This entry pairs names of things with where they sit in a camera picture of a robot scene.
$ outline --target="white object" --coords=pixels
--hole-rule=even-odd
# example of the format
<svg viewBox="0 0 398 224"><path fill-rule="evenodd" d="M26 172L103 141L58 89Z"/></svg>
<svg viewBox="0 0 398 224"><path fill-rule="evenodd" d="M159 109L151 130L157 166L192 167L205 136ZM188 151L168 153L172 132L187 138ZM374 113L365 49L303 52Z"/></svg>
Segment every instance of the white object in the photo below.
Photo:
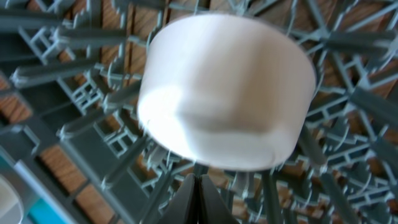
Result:
<svg viewBox="0 0 398 224"><path fill-rule="evenodd" d="M0 223L18 224L38 200L32 189L0 158Z"/></svg>
<svg viewBox="0 0 398 224"><path fill-rule="evenodd" d="M150 44L138 115L159 144L182 157L262 170L291 155L315 82L307 56L267 24L190 16Z"/></svg>
<svg viewBox="0 0 398 224"><path fill-rule="evenodd" d="M0 223L20 223L24 206L14 187L0 175Z"/></svg>

